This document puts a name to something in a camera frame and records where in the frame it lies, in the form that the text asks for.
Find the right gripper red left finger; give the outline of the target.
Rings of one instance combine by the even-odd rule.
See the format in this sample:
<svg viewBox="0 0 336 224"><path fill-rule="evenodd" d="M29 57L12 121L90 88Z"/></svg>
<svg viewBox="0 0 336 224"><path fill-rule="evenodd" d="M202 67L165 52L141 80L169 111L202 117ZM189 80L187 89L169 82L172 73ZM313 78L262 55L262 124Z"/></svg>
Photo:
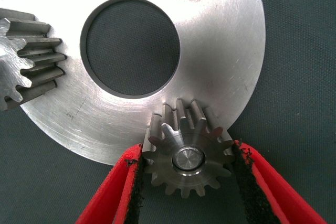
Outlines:
<svg viewBox="0 0 336 224"><path fill-rule="evenodd" d="M142 144L128 148L76 223L138 223L143 186Z"/></svg>

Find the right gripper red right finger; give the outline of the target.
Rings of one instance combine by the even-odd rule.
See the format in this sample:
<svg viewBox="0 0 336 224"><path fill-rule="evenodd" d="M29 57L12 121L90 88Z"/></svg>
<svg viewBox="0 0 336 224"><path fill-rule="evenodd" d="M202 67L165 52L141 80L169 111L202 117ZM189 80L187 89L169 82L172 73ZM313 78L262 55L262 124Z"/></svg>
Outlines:
<svg viewBox="0 0 336 224"><path fill-rule="evenodd" d="M249 223L326 223L255 148L235 140L233 150Z"/></svg>

